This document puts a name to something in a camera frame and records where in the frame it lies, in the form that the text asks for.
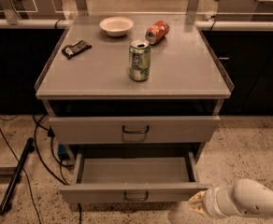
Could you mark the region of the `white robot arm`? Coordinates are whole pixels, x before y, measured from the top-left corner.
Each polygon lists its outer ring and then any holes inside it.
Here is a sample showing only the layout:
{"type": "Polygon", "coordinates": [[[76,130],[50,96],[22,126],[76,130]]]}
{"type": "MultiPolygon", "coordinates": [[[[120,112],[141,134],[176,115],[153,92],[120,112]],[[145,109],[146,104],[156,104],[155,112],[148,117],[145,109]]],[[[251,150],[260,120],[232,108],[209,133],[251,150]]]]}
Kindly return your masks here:
{"type": "Polygon", "coordinates": [[[273,190],[251,179],[233,186],[199,191],[189,201],[191,210],[213,218],[273,217],[273,190]]]}

